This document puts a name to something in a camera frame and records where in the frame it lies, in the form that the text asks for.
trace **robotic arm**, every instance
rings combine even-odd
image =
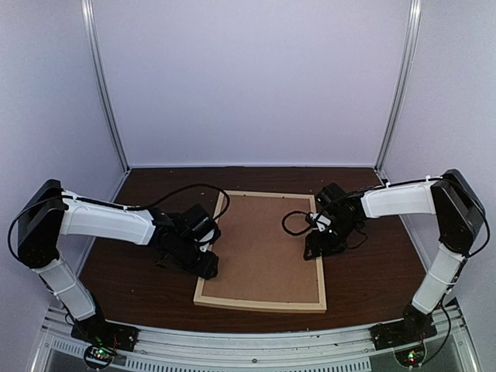
[[[320,213],[307,222],[313,231],[306,236],[304,258],[310,260],[343,252],[353,230],[360,231],[368,219],[385,215],[431,214],[439,225],[439,250],[412,302],[404,321],[372,329],[376,349],[415,342],[422,334],[433,336],[432,312],[456,283],[470,248],[484,223],[484,208],[458,170],[435,179],[347,194],[337,184],[324,187],[316,196]]]
[[[95,297],[58,251],[60,234],[155,246],[192,274],[210,279],[218,273],[219,258],[206,247],[220,237],[220,230],[200,205],[183,214],[114,205],[66,191],[59,181],[47,181],[19,215],[17,258],[67,308],[74,320],[72,336],[96,346],[132,351],[138,331],[105,321]]]

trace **white backdrop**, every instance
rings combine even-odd
[[[373,165],[403,0],[95,0],[132,166]]]
[[[492,227],[487,249],[467,264],[454,293],[484,371],[496,355],[496,2],[433,0],[422,6],[415,62],[386,174],[403,181],[461,170],[482,201]],[[433,216],[408,227],[426,266],[437,251]],[[485,239],[481,229],[475,248]]]
[[[108,200],[123,174],[98,97],[81,2],[0,0],[0,9],[0,370],[27,371],[53,296],[10,256],[10,222],[49,178]],[[59,239],[74,269],[87,241]]]

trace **cork board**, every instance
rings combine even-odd
[[[305,236],[289,236],[281,220],[294,210],[315,211],[313,195],[227,191],[229,211],[218,220],[222,231],[209,249],[219,258],[219,275],[198,279],[194,303],[259,312],[326,312],[322,258],[303,260]],[[225,203],[219,195],[215,214]],[[302,216],[288,219],[298,231]]]

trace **metal frame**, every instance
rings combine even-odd
[[[479,372],[477,356],[458,306],[450,306],[447,311],[463,370]],[[64,320],[65,314],[63,309],[49,309],[36,340],[29,369],[32,372],[45,371],[51,350],[82,356],[87,343],[71,338],[71,327]],[[448,328],[446,316],[438,310],[433,319],[438,335],[430,340],[443,339]],[[373,325],[266,334],[185,332],[136,326],[140,331],[135,351],[119,351],[120,357],[112,366],[156,372],[322,372],[333,370],[332,367],[337,371],[346,370],[340,366],[348,365],[351,366],[349,372],[367,372],[371,370],[371,357],[392,352],[392,349],[374,349],[369,332]]]
[[[121,137],[119,131],[117,130],[117,125],[115,123],[115,116],[112,110],[112,104],[110,102],[109,89],[107,88],[107,82],[105,80],[105,75],[103,71],[102,55],[100,54],[100,46],[98,45],[98,36],[96,32],[95,17],[93,15],[93,1],[92,0],[81,0],[81,7],[83,11],[84,27],[86,28],[86,33],[88,36],[88,42],[90,43],[91,55],[93,57],[93,65],[95,67],[95,74],[98,83],[98,91],[100,93],[100,99],[102,100],[103,111],[105,113],[105,118],[108,125],[108,130],[112,138],[112,143],[119,157],[119,161],[124,172],[129,171],[129,163],[124,152]]]
[[[422,0],[411,0],[410,16],[408,18],[408,26],[406,29],[405,47],[403,49],[400,74],[398,76],[398,83],[396,84],[393,105],[391,106],[389,119],[387,121],[386,132],[384,134],[381,150],[375,164],[375,169],[381,178],[383,178],[384,162],[386,161],[386,156],[388,155],[389,148],[391,147],[394,130],[396,129],[401,112],[401,105],[405,99],[408,77],[410,75],[410,70],[412,69],[415,48],[417,47],[421,14]]]

